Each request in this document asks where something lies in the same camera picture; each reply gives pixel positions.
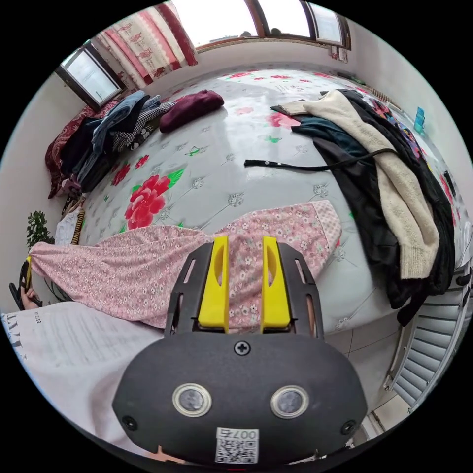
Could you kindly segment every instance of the potted plant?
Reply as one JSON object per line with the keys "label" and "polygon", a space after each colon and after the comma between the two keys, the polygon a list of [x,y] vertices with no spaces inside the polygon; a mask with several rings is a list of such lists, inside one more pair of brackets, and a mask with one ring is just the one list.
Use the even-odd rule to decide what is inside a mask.
{"label": "potted plant", "polygon": [[28,233],[28,251],[40,241],[54,244],[54,238],[50,236],[49,231],[46,228],[47,223],[48,221],[44,218],[44,212],[38,212],[35,210],[33,213],[30,213],[28,217],[28,227],[26,229]]}

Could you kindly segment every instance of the maroon beanie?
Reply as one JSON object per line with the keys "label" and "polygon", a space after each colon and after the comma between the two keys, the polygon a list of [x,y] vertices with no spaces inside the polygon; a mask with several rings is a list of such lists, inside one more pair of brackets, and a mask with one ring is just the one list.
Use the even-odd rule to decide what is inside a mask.
{"label": "maroon beanie", "polygon": [[224,103],[223,98],[213,90],[201,90],[196,94],[186,95],[161,117],[159,129],[162,133],[172,132],[196,118],[217,110]]}

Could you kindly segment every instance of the cream knit sweater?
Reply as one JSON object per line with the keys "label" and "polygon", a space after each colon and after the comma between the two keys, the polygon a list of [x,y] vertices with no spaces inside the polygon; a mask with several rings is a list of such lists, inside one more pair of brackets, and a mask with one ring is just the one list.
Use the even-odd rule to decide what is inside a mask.
{"label": "cream knit sweater", "polygon": [[[291,112],[294,109],[296,113],[309,113],[330,120],[369,153],[382,148],[394,149],[376,128],[363,122],[349,100],[338,90],[330,91],[317,102],[286,105]],[[414,173],[396,154],[381,153],[374,160],[383,214],[401,248],[401,279],[426,278],[439,248],[439,233],[431,209]]]}

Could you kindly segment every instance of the window sill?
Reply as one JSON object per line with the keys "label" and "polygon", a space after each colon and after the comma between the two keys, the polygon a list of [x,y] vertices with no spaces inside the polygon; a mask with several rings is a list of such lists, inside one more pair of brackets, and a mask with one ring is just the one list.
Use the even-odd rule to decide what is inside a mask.
{"label": "window sill", "polygon": [[297,38],[232,38],[232,39],[225,39],[223,41],[219,41],[217,43],[212,44],[205,44],[204,46],[199,46],[196,48],[197,52],[205,53],[207,51],[211,51],[212,49],[222,48],[225,46],[233,46],[234,44],[243,44],[243,43],[261,43],[261,42],[285,42],[285,43],[297,43],[297,44],[307,44],[310,46],[315,46],[318,48],[327,49],[332,47],[332,44],[323,44],[316,41],[312,41],[310,39],[303,40]]}

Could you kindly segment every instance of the window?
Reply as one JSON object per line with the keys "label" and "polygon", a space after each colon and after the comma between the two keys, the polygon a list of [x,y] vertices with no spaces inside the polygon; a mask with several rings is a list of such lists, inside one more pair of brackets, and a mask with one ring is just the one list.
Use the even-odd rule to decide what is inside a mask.
{"label": "window", "polygon": [[309,23],[299,0],[258,0],[270,35],[288,34],[310,38]]}
{"label": "window", "polygon": [[351,49],[345,18],[303,0],[172,0],[197,50],[247,38],[300,39]]}
{"label": "window", "polygon": [[126,89],[89,42],[64,59],[56,73],[95,112]]}
{"label": "window", "polygon": [[337,21],[337,14],[322,6],[309,3],[312,14],[315,18],[317,28],[317,39],[328,41],[334,44],[343,44],[342,32]]}
{"label": "window", "polygon": [[196,48],[228,39],[257,36],[244,0],[173,0],[172,3]]}

